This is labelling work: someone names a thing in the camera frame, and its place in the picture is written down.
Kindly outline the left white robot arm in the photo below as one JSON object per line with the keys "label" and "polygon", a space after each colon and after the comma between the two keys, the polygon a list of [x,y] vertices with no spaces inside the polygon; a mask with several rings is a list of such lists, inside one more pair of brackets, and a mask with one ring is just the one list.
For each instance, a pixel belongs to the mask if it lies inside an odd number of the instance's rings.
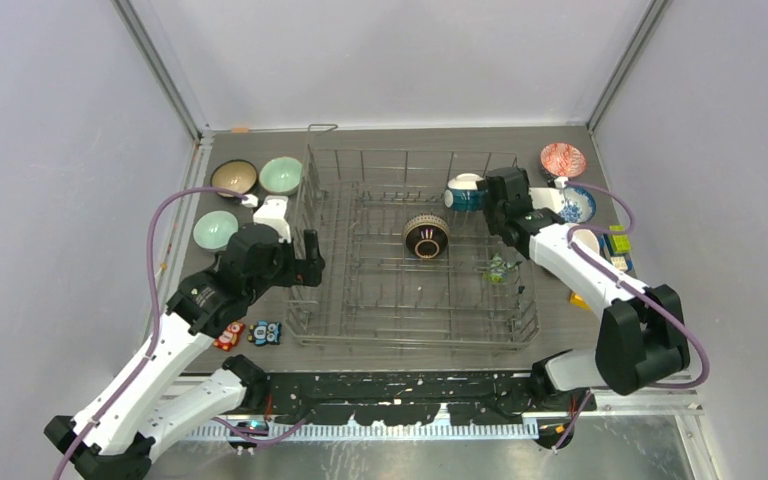
{"label": "left white robot arm", "polygon": [[177,398],[159,400],[183,370],[272,287],[317,287],[325,260],[318,234],[303,233],[305,255],[269,225],[245,224],[207,268],[184,277],[154,331],[114,380],[83,410],[53,417],[45,437],[84,479],[142,479],[186,434],[227,411],[258,412],[266,373],[243,355]]}

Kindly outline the grey wire dish rack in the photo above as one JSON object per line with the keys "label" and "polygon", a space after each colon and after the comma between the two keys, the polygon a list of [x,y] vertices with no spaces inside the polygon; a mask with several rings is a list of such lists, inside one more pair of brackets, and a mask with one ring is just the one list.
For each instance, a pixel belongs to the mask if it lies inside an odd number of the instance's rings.
{"label": "grey wire dish rack", "polygon": [[335,124],[306,131],[289,221],[318,234],[320,286],[290,292],[303,343],[524,348],[538,332],[534,271],[481,211],[444,202],[450,180],[519,163],[513,152],[351,146]]}

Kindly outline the dark teal bowl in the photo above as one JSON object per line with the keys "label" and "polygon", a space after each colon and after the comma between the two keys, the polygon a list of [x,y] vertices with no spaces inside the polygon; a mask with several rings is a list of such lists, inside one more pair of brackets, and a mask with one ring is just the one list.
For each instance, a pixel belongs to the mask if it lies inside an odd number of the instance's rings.
{"label": "dark teal bowl", "polygon": [[259,172],[251,162],[234,159],[224,162],[212,172],[210,186],[245,195],[255,189],[258,179]]}

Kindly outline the celadon green bowl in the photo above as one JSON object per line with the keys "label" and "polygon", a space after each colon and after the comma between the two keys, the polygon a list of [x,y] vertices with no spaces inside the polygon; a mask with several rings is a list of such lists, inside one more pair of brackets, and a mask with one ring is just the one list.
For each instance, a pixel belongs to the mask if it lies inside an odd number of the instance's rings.
{"label": "celadon green bowl", "polygon": [[301,182],[302,163],[289,156],[269,160],[260,171],[261,187],[272,195],[289,196],[294,194]]}
{"label": "celadon green bowl", "polygon": [[193,227],[193,240],[203,250],[216,252],[224,249],[230,237],[238,231],[234,214],[215,210],[201,216]]}

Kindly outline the blue floral white bowl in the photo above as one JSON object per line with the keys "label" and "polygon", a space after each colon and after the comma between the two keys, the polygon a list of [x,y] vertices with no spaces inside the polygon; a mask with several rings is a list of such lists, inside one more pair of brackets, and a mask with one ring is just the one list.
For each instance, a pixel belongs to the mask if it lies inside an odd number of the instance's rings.
{"label": "blue floral white bowl", "polygon": [[582,187],[567,187],[560,191],[561,209],[558,215],[568,223],[589,222],[596,213],[593,195]]}

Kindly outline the plain beige bowl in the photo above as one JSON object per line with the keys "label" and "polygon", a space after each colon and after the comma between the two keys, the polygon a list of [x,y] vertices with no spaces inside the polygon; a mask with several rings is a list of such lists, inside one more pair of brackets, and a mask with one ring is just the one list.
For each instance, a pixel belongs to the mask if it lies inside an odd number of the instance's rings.
{"label": "plain beige bowl", "polygon": [[573,232],[573,238],[581,247],[586,247],[595,255],[601,256],[601,246],[597,235],[589,229],[579,229]]}

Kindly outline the red blue zigzag bowl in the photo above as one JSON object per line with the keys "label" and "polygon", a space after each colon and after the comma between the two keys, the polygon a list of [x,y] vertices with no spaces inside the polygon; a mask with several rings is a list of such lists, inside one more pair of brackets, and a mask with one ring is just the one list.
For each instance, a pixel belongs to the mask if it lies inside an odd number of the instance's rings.
{"label": "red blue zigzag bowl", "polygon": [[587,169],[585,155],[575,146],[555,142],[546,145],[539,155],[540,167],[549,183],[558,177],[575,178]]}

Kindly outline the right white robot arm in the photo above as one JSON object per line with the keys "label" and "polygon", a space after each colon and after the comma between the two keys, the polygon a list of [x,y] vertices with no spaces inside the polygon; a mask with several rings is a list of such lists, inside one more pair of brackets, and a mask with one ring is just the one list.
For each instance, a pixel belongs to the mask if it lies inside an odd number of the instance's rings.
{"label": "right white robot arm", "polygon": [[689,334],[672,288],[649,287],[582,245],[575,225],[534,204],[524,170],[493,170],[477,188],[490,234],[564,282],[600,322],[595,348],[533,365],[530,392],[537,406],[556,410],[580,388],[629,395],[689,367]]}

